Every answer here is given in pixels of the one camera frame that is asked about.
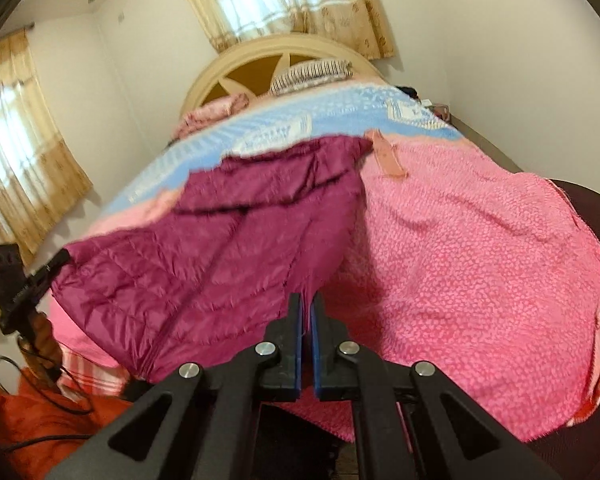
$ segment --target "black mount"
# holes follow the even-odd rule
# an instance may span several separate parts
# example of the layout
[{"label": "black mount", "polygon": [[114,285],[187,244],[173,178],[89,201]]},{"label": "black mount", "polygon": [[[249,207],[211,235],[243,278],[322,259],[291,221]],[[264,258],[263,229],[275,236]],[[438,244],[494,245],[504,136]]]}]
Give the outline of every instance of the black mount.
[{"label": "black mount", "polygon": [[[17,244],[0,245],[0,330],[4,335],[20,335],[36,351],[36,335],[30,316],[51,287],[62,266],[70,259],[66,249],[60,250],[38,272],[27,276]],[[61,375],[59,368],[46,368],[52,383]]]},{"label": "black mount", "polygon": [[[300,394],[298,294],[264,341],[226,364],[182,365],[56,466],[47,480],[250,477],[262,402]],[[405,367],[350,341],[311,307],[314,390],[352,402],[363,480],[558,480],[559,476],[432,363]]]}]

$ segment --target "pink pillow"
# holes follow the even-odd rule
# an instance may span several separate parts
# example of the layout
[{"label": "pink pillow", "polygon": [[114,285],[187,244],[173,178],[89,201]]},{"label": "pink pillow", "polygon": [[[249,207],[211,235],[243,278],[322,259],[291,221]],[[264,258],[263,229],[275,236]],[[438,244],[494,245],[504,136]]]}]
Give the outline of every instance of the pink pillow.
[{"label": "pink pillow", "polygon": [[200,108],[187,112],[173,133],[171,140],[183,140],[191,134],[219,123],[249,106],[247,94],[234,94],[214,99]]}]

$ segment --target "dark chair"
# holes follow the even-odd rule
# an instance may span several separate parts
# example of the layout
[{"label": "dark chair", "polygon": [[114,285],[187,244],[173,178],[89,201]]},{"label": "dark chair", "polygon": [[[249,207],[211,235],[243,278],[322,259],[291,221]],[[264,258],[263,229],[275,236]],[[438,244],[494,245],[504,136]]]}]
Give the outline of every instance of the dark chair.
[{"label": "dark chair", "polygon": [[[600,194],[586,187],[554,180],[568,195],[580,217],[600,240]],[[563,480],[600,480],[600,406],[591,418],[573,428],[561,428],[531,443]]]}]

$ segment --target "headboard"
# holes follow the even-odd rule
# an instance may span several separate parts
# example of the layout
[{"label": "headboard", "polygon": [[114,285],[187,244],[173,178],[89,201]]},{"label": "headboard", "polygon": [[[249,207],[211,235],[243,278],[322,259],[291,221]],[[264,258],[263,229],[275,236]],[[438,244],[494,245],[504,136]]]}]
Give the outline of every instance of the headboard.
[{"label": "headboard", "polygon": [[348,59],[355,74],[382,78],[365,57],[335,41],[313,34],[275,34],[232,46],[214,60],[193,83],[180,115],[213,99],[245,92],[266,94],[271,80],[291,65],[309,59]]}]

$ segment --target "pillow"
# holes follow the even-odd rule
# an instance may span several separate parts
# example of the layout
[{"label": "pillow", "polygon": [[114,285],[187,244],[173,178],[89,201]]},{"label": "pillow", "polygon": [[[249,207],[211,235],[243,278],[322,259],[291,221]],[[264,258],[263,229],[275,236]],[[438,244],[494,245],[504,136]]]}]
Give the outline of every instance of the pillow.
[{"label": "pillow", "polygon": [[232,94],[227,97],[214,99],[206,105],[184,114],[180,124],[178,124],[171,136],[169,146],[174,141],[186,139],[191,134],[204,130],[227,117],[237,114],[247,106],[249,106],[249,97],[247,94]]},{"label": "pillow", "polygon": [[284,95],[353,77],[351,62],[346,59],[315,59],[289,68],[271,82],[269,93]]}]

